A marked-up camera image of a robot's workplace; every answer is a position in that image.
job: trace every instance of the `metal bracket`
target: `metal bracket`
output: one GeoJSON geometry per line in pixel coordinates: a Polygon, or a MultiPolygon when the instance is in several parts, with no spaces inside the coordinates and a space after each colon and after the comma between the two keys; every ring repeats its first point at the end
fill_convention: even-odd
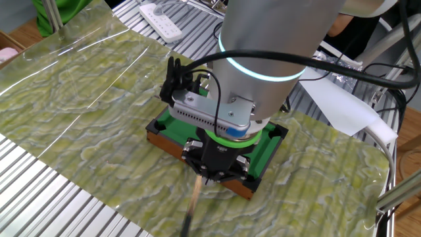
{"type": "MultiPolygon", "coordinates": [[[[213,131],[217,102],[187,90],[176,90],[172,94],[171,116],[199,128],[213,131]]],[[[250,127],[250,114],[253,102],[237,97],[232,103],[221,103],[218,113],[218,133],[225,138],[238,138],[245,135],[250,127]],[[232,131],[242,134],[236,136],[232,131]]]]}

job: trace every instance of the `plastic sheet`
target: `plastic sheet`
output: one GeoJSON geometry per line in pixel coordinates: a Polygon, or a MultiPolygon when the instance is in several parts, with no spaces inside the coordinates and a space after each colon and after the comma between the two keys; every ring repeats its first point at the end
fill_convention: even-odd
{"type": "MultiPolygon", "coordinates": [[[[327,54],[325,54],[323,52],[319,52],[317,55],[315,55],[315,58],[319,59],[321,61],[332,63],[332,64],[338,64],[339,66],[343,66],[343,67],[346,67],[346,68],[350,68],[350,69],[354,69],[354,70],[362,70],[362,68],[355,68],[354,66],[349,65],[345,61],[339,60],[339,62],[338,62],[337,57],[328,56],[327,54]]],[[[321,73],[321,75],[325,75],[327,73],[324,70],[320,70],[320,69],[316,69],[316,68],[314,68],[314,70],[321,73]]],[[[350,93],[353,91],[355,85],[357,84],[357,80],[355,80],[354,78],[344,76],[344,75],[340,75],[340,74],[337,74],[337,73],[331,73],[326,78],[331,80],[334,84],[338,85],[340,88],[342,88],[342,89],[344,89],[344,90],[346,90],[350,93]]]]}
{"type": "MultiPolygon", "coordinates": [[[[0,71],[0,133],[158,236],[178,236],[194,172],[146,140],[169,56],[93,0],[0,71]]],[[[251,201],[202,189],[191,236],[371,236],[381,151],[298,112],[251,201]]]]}

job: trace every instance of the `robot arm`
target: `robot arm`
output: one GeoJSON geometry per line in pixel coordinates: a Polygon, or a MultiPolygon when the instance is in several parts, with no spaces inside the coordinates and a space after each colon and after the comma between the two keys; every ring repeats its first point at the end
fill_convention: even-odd
{"type": "MultiPolygon", "coordinates": [[[[311,57],[341,9],[347,14],[373,16],[394,2],[231,0],[218,51],[252,49],[311,57]]],[[[192,86],[191,74],[180,74],[181,68],[179,61],[170,59],[160,96],[170,105],[174,118],[197,127],[199,140],[187,141],[183,159],[208,179],[245,180],[250,161],[243,155],[253,152],[261,130],[279,110],[305,66],[268,59],[221,59],[214,62],[218,81],[210,79],[207,97],[199,95],[197,82],[192,86]]]]}

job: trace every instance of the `white cable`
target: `white cable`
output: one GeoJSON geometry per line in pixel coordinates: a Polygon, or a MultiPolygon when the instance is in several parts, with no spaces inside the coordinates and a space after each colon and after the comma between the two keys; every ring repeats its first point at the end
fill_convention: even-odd
{"type": "Polygon", "coordinates": [[[393,182],[393,177],[395,177],[395,163],[393,162],[392,154],[390,154],[387,146],[382,142],[382,140],[375,134],[369,127],[366,127],[364,131],[370,135],[374,141],[383,149],[383,152],[385,153],[385,156],[387,160],[389,161],[389,178],[387,182],[387,186],[390,186],[393,182]]]}

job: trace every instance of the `wooden floor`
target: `wooden floor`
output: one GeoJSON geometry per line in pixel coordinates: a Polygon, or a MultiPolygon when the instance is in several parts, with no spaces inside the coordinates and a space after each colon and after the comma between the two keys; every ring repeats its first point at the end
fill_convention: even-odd
{"type": "Polygon", "coordinates": [[[25,47],[31,47],[43,39],[38,31],[36,18],[13,30],[9,35],[25,47]]]}
{"type": "MultiPolygon", "coordinates": [[[[38,32],[36,19],[25,23],[18,29],[11,32],[9,35],[25,47],[30,47],[31,45],[43,39],[38,32]]],[[[397,140],[398,146],[413,139],[419,134],[421,134],[421,113],[414,109],[408,108],[405,114],[401,132],[399,133],[399,138],[397,140]]],[[[418,169],[421,169],[421,154],[410,156],[405,163],[405,173],[407,176],[417,171],[418,169]]],[[[400,181],[400,172],[399,169],[397,169],[397,182],[399,183],[400,181]]],[[[417,201],[417,198],[414,197],[404,202],[400,208],[398,208],[397,213],[404,210],[415,201],[417,201]]],[[[421,211],[417,211],[403,219],[401,222],[396,223],[395,236],[421,236],[421,211]]]]}

